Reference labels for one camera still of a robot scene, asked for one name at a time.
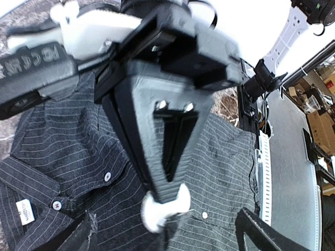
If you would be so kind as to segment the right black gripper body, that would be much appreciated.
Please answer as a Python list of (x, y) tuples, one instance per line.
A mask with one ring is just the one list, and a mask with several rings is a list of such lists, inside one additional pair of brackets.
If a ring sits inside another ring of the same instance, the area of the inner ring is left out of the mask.
[(192, 18), (187, 2), (123, 2), (120, 11), (140, 24), (111, 47), (96, 80), (94, 101), (170, 104), (242, 84), (237, 44)]

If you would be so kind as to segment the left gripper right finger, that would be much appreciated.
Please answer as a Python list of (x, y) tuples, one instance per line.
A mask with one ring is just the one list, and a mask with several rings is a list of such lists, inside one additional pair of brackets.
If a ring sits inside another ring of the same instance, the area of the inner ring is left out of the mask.
[(251, 239), (258, 250), (307, 250), (280, 234), (247, 208), (242, 208), (238, 212), (235, 226), (239, 250), (246, 250), (245, 235)]

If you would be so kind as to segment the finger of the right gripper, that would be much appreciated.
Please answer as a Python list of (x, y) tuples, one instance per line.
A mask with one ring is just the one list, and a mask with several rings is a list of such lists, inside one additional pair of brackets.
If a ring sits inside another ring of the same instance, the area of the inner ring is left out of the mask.
[(213, 103), (186, 77), (142, 61), (127, 63), (125, 126), (139, 168), (157, 202), (176, 199)]
[(112, 76), (101, 79), (102, 105), (141, 182), (148, 191), (156, 193), (148, 165), (144, 160), (131, 89), (128, 86), (122, 87), (122, 83), (122, 80), (114, 80)]

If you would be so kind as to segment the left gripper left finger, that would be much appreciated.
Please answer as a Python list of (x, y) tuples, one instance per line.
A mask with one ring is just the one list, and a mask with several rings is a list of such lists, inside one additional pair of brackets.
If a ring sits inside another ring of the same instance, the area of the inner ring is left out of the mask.
[(97, 250), (96, 214), (85, 211), (56, 237), (35, 250), (92, 251)]

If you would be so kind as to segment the black pinstriped shirt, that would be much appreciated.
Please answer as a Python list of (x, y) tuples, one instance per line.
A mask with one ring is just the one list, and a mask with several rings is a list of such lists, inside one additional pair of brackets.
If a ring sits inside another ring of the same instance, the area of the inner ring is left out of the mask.
[(95, 74), (74, 93), (24, 113), (10, 155), (1, 161), (1, 224), (10, 250), (34, 250), (85, 212), (96, 217), (98, 250), (237, 250), (235, 219), (254, 209), (249, 180), (255, 136), (210, 114), (185, 184), (191, 209), (149, 232), (146, 194), (102, 107)]

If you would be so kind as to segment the round brooch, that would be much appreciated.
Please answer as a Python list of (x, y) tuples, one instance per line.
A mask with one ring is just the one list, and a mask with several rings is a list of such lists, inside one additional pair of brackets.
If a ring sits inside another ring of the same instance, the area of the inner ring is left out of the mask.
[(160, 233), (167, 219), (190, 210), (191, 194), (188, 187), (182, 183), (176, 199), (166, 203), (158, 203), (148, 191), (141, 204), (141, 219), (144, 227), (151, 233)]

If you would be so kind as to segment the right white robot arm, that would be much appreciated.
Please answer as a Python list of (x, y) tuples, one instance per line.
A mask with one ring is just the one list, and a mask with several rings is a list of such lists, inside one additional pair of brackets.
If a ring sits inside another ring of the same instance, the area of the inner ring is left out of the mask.
[(111, 40), (96, 77), (103, 109), (155, 202), (176, 200), (212, 94), (242, 86), (250, 101), (277, 89), (276, 71), (311, 25), (334, 22), (334, 1), (292, 1), (268, 53), (241, 79), (237, 44), (195, 21), (187, 1), (125, 1), (119, 12), (95, 12), (102, 39)]

